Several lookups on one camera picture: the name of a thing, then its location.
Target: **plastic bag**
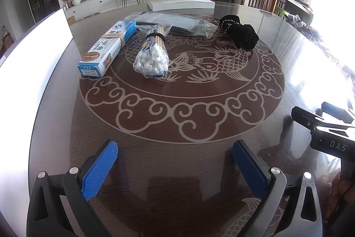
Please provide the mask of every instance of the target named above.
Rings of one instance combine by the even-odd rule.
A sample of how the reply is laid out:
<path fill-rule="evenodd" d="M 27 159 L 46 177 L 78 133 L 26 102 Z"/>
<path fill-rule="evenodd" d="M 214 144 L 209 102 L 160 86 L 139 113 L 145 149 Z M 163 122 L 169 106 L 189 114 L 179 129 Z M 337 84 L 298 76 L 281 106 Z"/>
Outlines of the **plastic bag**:
<path fill-rule="evenodd" d="M 160 33 L 164 37 L 168 35 L 171 25 L 137 25 L 136 26 L 146 38 L 151 33 Z M 133 64 L 137 73 L 146 78 L 159 78 L 166 74 L 172 61 L 166 51 L 164 39 L 160 36 L 149 36 L 138 52 Z"/>
<path fill-rule="evenodd" d="M 137 25 L 172 25 L 171 33 L 211 38 L 217 26 L 206 20 L 167 12 L 134 12 L 125 20 L 135 20 Z"/>

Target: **black cloth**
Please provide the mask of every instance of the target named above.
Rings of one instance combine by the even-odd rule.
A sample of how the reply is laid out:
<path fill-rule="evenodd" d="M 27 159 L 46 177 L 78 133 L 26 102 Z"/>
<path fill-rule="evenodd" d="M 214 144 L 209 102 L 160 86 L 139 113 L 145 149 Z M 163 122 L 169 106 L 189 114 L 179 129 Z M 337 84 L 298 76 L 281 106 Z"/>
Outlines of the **black cloth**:
<path fill-rule="evenodd" d="M 242 25 L 239 16 L 227 15 L 221 18 L 219 26 L 229 35 L 238 49 L 252 50 L 259 40 L 258 35 L 250 24 Z"/>

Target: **cardboard box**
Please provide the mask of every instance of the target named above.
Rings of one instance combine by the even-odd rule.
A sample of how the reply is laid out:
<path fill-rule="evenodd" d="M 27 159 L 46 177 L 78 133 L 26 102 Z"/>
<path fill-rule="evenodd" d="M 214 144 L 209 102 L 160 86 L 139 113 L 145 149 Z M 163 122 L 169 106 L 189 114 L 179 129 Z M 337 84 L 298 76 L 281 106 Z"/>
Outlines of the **cardboard box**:
<path fill-rule="evenodd" d="M 68 25 L 71 26 L 72 24 L 76 23 L 76 19 L 74 16 L 67 18 Z"/>
<path fill-rule="evenodd" d="M 135 31 L 135 20 L 115 23 L 78 63 L 81 75 L 101 78 Z"/>

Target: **fish design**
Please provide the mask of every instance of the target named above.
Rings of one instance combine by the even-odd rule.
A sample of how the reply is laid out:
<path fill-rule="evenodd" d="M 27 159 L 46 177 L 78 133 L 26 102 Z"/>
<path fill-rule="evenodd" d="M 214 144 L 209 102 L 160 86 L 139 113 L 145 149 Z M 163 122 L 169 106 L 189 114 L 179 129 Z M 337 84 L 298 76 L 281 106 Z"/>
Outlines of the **fish design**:
<path fill-rule="evenodd" d="M 183 52 L 178 55 L 173 61 L 173 63 L 169 67 L 170 72 L 178 72 L 178 71 L 191 71 L 196 67 L 189 64 L 189 56 L 187 52 Z"/>
<path fill-rule="evenodd" d="M 247 65 L 250 54 L 250 51 L 245 50 L 236 50 L 233 56 L 215 52 L 214 57 L 197 58 L 195 65 L 208 72 L 225 73 L 239 81 L 250 81 L 239 72 Z"/>

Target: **human hand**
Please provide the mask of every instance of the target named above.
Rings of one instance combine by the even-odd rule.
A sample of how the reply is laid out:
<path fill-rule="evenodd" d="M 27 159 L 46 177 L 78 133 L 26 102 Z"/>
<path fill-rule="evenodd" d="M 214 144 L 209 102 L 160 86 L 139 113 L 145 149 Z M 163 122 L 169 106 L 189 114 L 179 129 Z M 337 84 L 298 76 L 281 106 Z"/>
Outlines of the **human hand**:
<path fill-rule="evenodd" d="M 340 172 L 335 175 L 331 183 L 331 194 L 328 198 L 328 204 L 326 209 L 326 216 L 328 217 L 331 213 L 333 213 L 340 197 L 345 193 L 345 191 L 352 185 L 351 181 L 348 180 L 340 180 Z M 353 186 L 349 192 L 347 192 L 344 196 L 344 199 L 353 204 L 355 201 L 355 186 Z"/>

